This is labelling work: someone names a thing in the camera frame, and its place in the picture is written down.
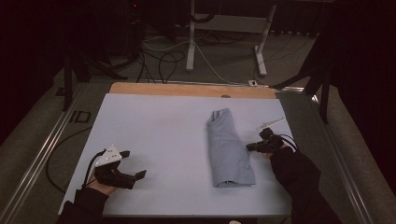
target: hand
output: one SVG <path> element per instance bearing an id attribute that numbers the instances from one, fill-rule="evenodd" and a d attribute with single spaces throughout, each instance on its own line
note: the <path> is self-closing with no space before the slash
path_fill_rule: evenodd
<path id="1" fill-rule="evenodd" d="M 282 149 L 282 148 L 284 148 L 284 147 L 287 147 L 287 145 L 286 145 L 286 144 L 283 144 L 283 145 L 280 147 L 280 149 Z M 262 153 L 262 155 L 263 155 L 265 158 L 271 159 L 271 157 L 274 155 L 274 153 L 273 153 L 273 152 L 268 152 L 268 153 Z"/>
<path id="2" fill-rule="evenodd" d="M 95 170 L 93 169 L 90 180 L 88 181 L 87 188 L 91 188 L 91 189 L 96 189 L 102 193 L 104 193 L 107 196 L 110 196 L 110 194 L 112 192 L 114 192 L 117 188 L 113 187 L 113 186 L 107 186 L 107 185 L 103 185 L 101 183 L 99 183 L 99 181 L 96 180 L 95 177 Z"/>

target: sleeve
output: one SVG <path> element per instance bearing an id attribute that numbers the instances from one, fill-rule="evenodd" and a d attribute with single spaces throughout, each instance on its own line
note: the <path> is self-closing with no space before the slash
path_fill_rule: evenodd
<path id="1" fill-rule="evenodd" d="M 96 189 L 85 188 L 78 193 L 74 203 L 64 203 L 64 210 L 57 224 L 101 223 L 102 213 L 108 196 Z"/>
<path id="2" fill-rule="evenodd" d="M 320 170 L 303 153 L 282 148 L 271 157 L 271 165 L 291 196 L 293 224 L 342 223 L 318 189 Z"/>

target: folded gray shirt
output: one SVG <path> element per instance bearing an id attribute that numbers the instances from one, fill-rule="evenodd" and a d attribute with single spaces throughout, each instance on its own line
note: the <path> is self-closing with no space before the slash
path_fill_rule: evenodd
<path id="1" fill-rule="evenodd" d="M 214 187 L 254 185 L 256 181 L 250 167 L 248 150 L 235 131 L 230 109 L 214 111 L 207 129 Z"/>

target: white tabletop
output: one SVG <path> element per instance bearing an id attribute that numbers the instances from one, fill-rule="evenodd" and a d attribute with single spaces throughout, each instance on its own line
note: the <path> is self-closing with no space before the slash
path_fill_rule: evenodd
<path id="1" fill-rule="evenodd" d="M 230 108 L 246 144 L 261 140 L 257 128 L 263 122 L 285 118 L 277 99 L 107 94 L 64 202 L 73 202 L 92 157 L 114 145 L 119 151 L 131 151 L 121 161 L 122 173 L 148 171 L 133 189 L 118 189 L 110 196 L 105 216 L 289 215 L 289 195 L 277 183 L 270 161 L 257 152 L 250 153 L 256 185 L 213 188 L 206 123 L 214 110 L 223 108 Z M 291 136 L 286 120 L 271 129 Z"/>

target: cable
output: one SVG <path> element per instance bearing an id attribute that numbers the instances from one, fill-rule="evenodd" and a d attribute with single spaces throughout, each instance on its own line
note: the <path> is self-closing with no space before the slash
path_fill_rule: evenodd
<path id="1" fill-rule="evenodd" d="M 93 183 L 96 179 L 91 180 L 90 182 L 88 182 L 85 186 L 89 186 L 91 183 Z"/>
<path id="2" fill-rule="evenodd" d="M 221 6 L 222 6 L 222 1 L 219 1 L 219 13 L 221 12 Z M 216 12 L 210 12 L 205 18 L 202 19 L 196 19 L 195 17 L 193 17 L 192 15 L 190 16 L 190 20 L 195 22 L 195 23 L 207 23 L 209 21 L 212 21 L 215 18 L 215 13 Z"/>
<path id="3" fill-rule="evenodd" d="M 134 63 L 136 61 L 136 58 L 130 58 L 128 59 L 126 62 L 124 63 L 118 63 L 118 64 L 114 64 L 114 65 L 110 65 L 107 66 L 107 68 L 111 69 L 111 70 L 121 70 L 121 69 L 125 69 L 127 68 L 129 65 L 131 65 L 132 63 Z"/>
<path id="4" fill-rule="evenodd" d="M 217 44 L 223 44 L 223 45 L 227 45 L 227 44 L 234 44 L 236 42 L 242 41 L 247 39 L 251 34 L 247 33 L 244 34 L 242 37 L 240 38 L 232 38 L 232 37 L 228 37 L 225 35 L 221 35 L 219 32 L 215 32 L 215 31 L 209 31 L 205 36 L 203 36 L 200 40 L 204 43 L 206 43 L 205 45 L 217 45 Z M 215 41 L 212 40 L 207 40 L 205 39 L 208 36 L 212 36 L 215 38 Z M 224 39 L 229 39 L 232 41 L 228 41 L 228 42 L 222 42 L 220 40 L 220 38 L 224 38 Z"/>
<path id="5" fill-rule="evenodd" d="M 142 49 L 140 50 L 139 55 L 142 56 L 142 61 L 143 62 L 142 62 L 142 67 L 140 68 L 139 76 L 137 76 L 136 83 L 138 83 L 140 81 L 140 78 L 142 77 L 142 74 L 143 74 L 143 69 L 146 67 L 146 58 L 145 58 L 145 55 L 143 54 L 143 50 Z"/>
<path id="6" fill-rule="evenodd" d="M 154 36 L 154 37 L 152 37 L 150 39 L 144 39 L 143 42 L 149 42 L 151 40 L 162 39 L 162 38 L 166 38 L 166 36 L 164 36 L 164 35 Z"/>
<path id="7" fill-rule="evenodd" d="M 304 46 L 308 43 L 308 40 L 309 40 L 309 37 L 305 40 L 305 43 L 303 43 L 300 47 L 298 47 L 298 48 L 297 48 L 294 52 L 292 52 L 292 53 L 285 54 L 285 55 L 281 56 L 280 58 L 268 59 L 268 60 L 265 60 L 265 61 L 266 61 L 266 62 L 269 62 L 269 61 L 281 60 L 281 59 L 284 59 L 284 58 L 286 58 L 286 57 L 289 57 L 290 55 L 297 53 L 297 51 L 299 51 L 302 47 L 304 47 Z"/>
<path id="8" fill-rule="evenodd" d="M 91 173 L 91 167 L 93 165 L 93 162 L 96 160 L 96 158 L 102 156 L 105 152 L 106 152 L 106 150 L 104 149 L 103 151 L 96 153 L 96 155 L 90 161 L 90 164 L 88 165 L 87 173 L 85 174 L 84 182 L 81 186 L 82 189 L 85 189 L 85 187 L 87 187 L 87 185 L 88 185 L 87 181 L 88 181 L 88 177 L 90 176 L 90 173 Z"/>
<path id="9" fill-rule="evenodd" d="M 138 80 L 136 81 L 136 83 L 139 82 L 139 79 L 140 79 L 141 74 L 142 74 L 142 72 L 143 72 L 143 68 L 146 69 L 146 79 L 148 80 L 148 83 L 149 83 L 149 77 L 148 77 L 148 75 L 151 77 L 152 81 L 153 81 L 154 83 L 156 83 L 155 80 L 154 80 L 154 78 L 152 77 L 151 73 L 149 72 L 149 68 L 146 66 L 146 59 L 145 59 L 145 55 L 143 54 L 143 51 L 142 51 L 142 50 L 141 50 L 141 55 L 142 55 L 142 58 L 143 58 L 142 68 L 141 68 L 141 71 L 140 71 L 140 74 L 139 74 L 139 78 L 138 78 Z"/>
<path id="10" fill-rule="evenodd" d="M 175 47 L 177 47 L 177 46 L 179 46 L 179 45 L 182 45 L 182 44 L 189 44 L 189 43 L 190 43 L 190 41 L 184 41 L 184 42 L 178 43 L 178 44 L 176 44 L 176 45 L 174 45 L 174 46 L 172 46 L 172 47 L 170 47 L 170 48 L 168 48 L 168 49 L 153 49 L 152 47 L 150 47 L 149 45 L 147 45 L 147 44 L 144 43 L 144 42 L 143 42 L 143 45 L 145 45 L 146 48 L 148 48 L 148 49 L 151 49 L 151 50 L 154 50 L 154 51 L 162 52 L 162 51 L 167 51 L 167 50 L 169 50 L 169 49 L 174 49 Z"/>
<path id="11" fill-rule="evenodd" d="M 55 152 L 55 150 L 56 150 L 61 144 L 63 144 L 65 141 L 69 140 L 70 138 L 72 138 L 72 137 L 74 137 L 74 136 L 76 136 L 76 135 L 78 135 L 78 134 L 80 134 L 80 133 L 84 133 L 84 132 L 90 130 L 91 128 L 92 128 L 92 127 L 83 129 L 83 130 L 81 130 L 81 131 L 79 131 L 79 132 L 73 133 L 72 135 L 66 137 L 64 140 L 62 140 L 61 142 L 59 142 L 59 143 L 53 148 L 53 150 L 51 151 L 51 153 L 49 154 L 49 158 L 47 159 L 47 162 L 46 162 L 46 176 L 47 176 L 47 179 L 48 179 L 48 181 L 51 183 L 51 185 L 52 185 L 53 187 L 55 187 L 56 189 L 58 189 L 59 191 L 61 191 L 61 192 L 63 192 L 63 193 L 66 193 L 66 190 L 64 190 L 64 189 L 62 189 L 61 187 L 59 187 L 58 185 L 56 185 L 55 182 L 54 182 L 54 181 L 52 180 L 52 178 L 50 177 L 50 159 L 51 159 L 53 153 Z"/>
<path id="12" fill-rule="evenodd" d="M 274 57 L 275 55 L 277 55 L 280 51 L 282 51 L 282 50 L 291 42 L 292 39 L 293 39 L 293 35 L 290 37 L 289 41 L 286 42 L 286 44 L 284 44 L 284 45 L 282 46 L 282 48 L 280 48 L 279 50 L 277 50 L 275 53 L 273 53 L 273 54 L 272 54 L 271 56 L 269 56 L 268 58 L 264 59 L 264 61 L 266 62 L 266 61 L 268 61 L 269 59 L 271 59 L 272 57 Z"/>
<path id="13" fill-rule="evenodd" d="M 205 55 L 201 52 L 201 49 L 199 48 L 199 46 L 195 44 L 195 47 L 198 49 L 198 51 L 201 53 L 202 57 L 204 58 L 205 62 L 207 63 L 207 65 L 209 65 L 209 67 L 212 69 L 213 73 L 215 73 L 216 76 L 217 76 L 219 79 L 221 79 L 222 81 L 224 81 L 224 82 L 226 82 L 226 83 L 229 83 L 229 84 L 248 86 L 248 84 L 245 84 L 245 83 L 238 83 L 238 82 L 231 82 L 231 81 L 228 81 L 228 80 L 224 79 L 223 77 L 221 77 L 221 76 L 215 71 L 215 69 L 212 67 L 212 65 L 207 61 Z"/>
<path id="14" fill-rule="evenodd" d="M 185 54 L 184 54 L 182 51 L 162 52 L 163 55 L 162 55 L 161 57 L 157 57 L 157 56 L 155 56 L 155 55 L 153 55 L 153 54 L 147 52 L 146 49 L 142 49 L 142 52 L 143 52 L 144 54 L 147 54 L 148 56 L 154 58 L 154 59 L 159 60 L 159 63 L 158 63 L 158 72 L 159 72 L 159 75 L 160 75 L 160 77 L 161 77 L 161 80 L 162 80 L 163 84 L 166 84 L 166 83 L 168 82 L 169 78 L 175 73 L 175 71 L 176 71 L 176 69 L 177 69 L 177 63 L 178 63 L 178 62 L 181 62 L 181 61 L 183 61 L 183 60 L 185 59 Z M 177 59 L 177 58 L 174 56 L 175 53 L 180 54 L 181 57 Z M 171 61 L 165 60 L 165 57 L 166 57 L 166 56 L 172 57 L 173 60 L 171 60 Z M 163 63 L 173 63 L 173 64 L 174 64 L 173 70 L 170 72 L 169 75 L 167 75 L 166 78 L 164 78 L 163 70 L 162 70 L 162 67 L 161 67 L 161 65 L 162 65 Z"/>

